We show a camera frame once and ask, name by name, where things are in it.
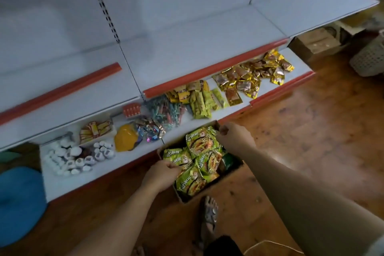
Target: forearm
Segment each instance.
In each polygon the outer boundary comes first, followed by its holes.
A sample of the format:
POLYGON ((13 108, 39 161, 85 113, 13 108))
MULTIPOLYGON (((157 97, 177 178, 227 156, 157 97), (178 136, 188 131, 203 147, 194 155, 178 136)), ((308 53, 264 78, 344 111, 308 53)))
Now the forearm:
POLYGON ((242 159, 307 256, 362 255, 384 233, 380 218, 256 148, 242 159))
POLYGON ((157 193, 139 188, 105 224, 82 241, 70 256, 130 255, 157 193))

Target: bottom shelf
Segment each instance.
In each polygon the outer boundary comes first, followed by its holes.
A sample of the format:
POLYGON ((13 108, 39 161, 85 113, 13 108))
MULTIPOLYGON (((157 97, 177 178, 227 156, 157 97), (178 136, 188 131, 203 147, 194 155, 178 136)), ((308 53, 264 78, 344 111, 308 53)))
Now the bottom shelf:
MULTIPOLYGON (((41 171, 43 173, 44 187, 46 193, 47 201, 52 201, 70 191, 73 191, 95 179, 112 172, 115 169, 118 169, 128 163, 131 163, 134 160, 160 148, 164 143, 170 143, 173 140, 193 131, 194 129, 199 128, 200 126, 212 121, 212 120, 221 120, 233 113, 239 112, 246 107, 251 107, 251 105, 257 105, 257 102, 266 100, 267 97, 273 96, 277 97, 281 94, 290 91, 295 85, 298 84, 301 80, 306 80, 313 71, 306 65, 298 56, 296 56, 290 49, 284 49, 280 51, 283 54, 287 61, 289 61, 295 69, 291 73, 285 74, 285 83, 282 86, 272 84, 268 79, 263 79, 258 97, 254 100, 247 97, 245 94, 240 92, 240 96, 243 100, 243 103, 235 105, 233 107, 227 107, 220 109, 218 111, 212 112, 211 119, 198 119, 195 120, 190 113, 185 113, 181 125, 177 128, 168 131, 162 140, 157 142, 148 143, 146 141, 141 142, 134 150, 129 152, 120 152, 116 153, 116 156, 113 159, 105 160, 99 162, 93 166, 93 170, 90 172, 83 172, 79 175, 73 175, 69 177, 58 176, 55 174, 51 168, 41 160, 41 171)), ((210 78, 207 80, 209 87, 214 89, 217 87, 216 82, 210 78)), ((115 116, 112 118, 113 123, 117 129, 123 124, 127 123, 128 120, 123 114, 115 116)), ((40 157, 42 158, 49 150, 47 145, 40 146, 40 157)))
MULTIPOLYGON (((280 89, 281 92, 278 92, 279 94, 285 93, 288 91, 287 88, 290 85, 290 82, 295 81, 306 73, 313 72, 307 64, 305 64, 294 52, 292 52, 291 49, 286 48, 279 52, 295 67, 292 72, 285 73, 285 83, 283 85, 279 86, 271 83, 269 79, 262 79, 260 90, 256 99, 252 100, 244 93, 239 92, 243 103, 214 111, 212 112, 211 119, 206 118, 195 120, 190 113, 185 113, 185 115, 182 117, 181 125, 167 132, 163 137, 163 142, 168 144, 180 136, 192 132, 196 128, 199 128, 201 125, 204 125, 212 120, 221 120, 235 112, 241 111, 242 109, 248 107, 250 104, 257 103, 259 100, 264 99, 265 96, 267 96, 268 93, 271 93, 272 91, 277 92, 280 89)), ((217 84, 214 79, 210 78, 207 80, 207 82, 210 89, 217 88, 217 84)), ((222 92, 222 96, 224 99, 226 99, 224 92, 222 92)))

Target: black pants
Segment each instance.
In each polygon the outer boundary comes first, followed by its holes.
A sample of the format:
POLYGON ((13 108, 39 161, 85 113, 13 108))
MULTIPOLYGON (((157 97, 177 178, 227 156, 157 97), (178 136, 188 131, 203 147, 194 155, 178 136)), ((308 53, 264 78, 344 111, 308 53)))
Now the black pants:
POLYGON ((243 256, 235 241, 230 236, 221 236, 210 243, 204 250, 204 256, 243 256))

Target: white sleeve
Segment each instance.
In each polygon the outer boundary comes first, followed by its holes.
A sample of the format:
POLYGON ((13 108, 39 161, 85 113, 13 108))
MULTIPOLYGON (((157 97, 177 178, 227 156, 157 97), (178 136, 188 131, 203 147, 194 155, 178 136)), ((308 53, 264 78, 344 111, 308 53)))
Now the white sleeve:
POLYGON ((364 256, 384 256, 384 235, 369 247, 364 256))

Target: hand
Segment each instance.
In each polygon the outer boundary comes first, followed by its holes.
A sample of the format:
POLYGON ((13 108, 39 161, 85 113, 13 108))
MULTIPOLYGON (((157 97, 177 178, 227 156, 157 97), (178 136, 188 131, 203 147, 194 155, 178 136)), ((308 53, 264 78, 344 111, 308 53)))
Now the hand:
POLYGON ((171 186, 180 172, 180 166, 166 160, 158 161, 147 171, 141 187, 149 188, 158 194, 171 186))
POLYGON ((232 122, 220 126, 216 138, 229 153, 238 157, 250 147, 256 147, 251 133, 245 127, 232 122))

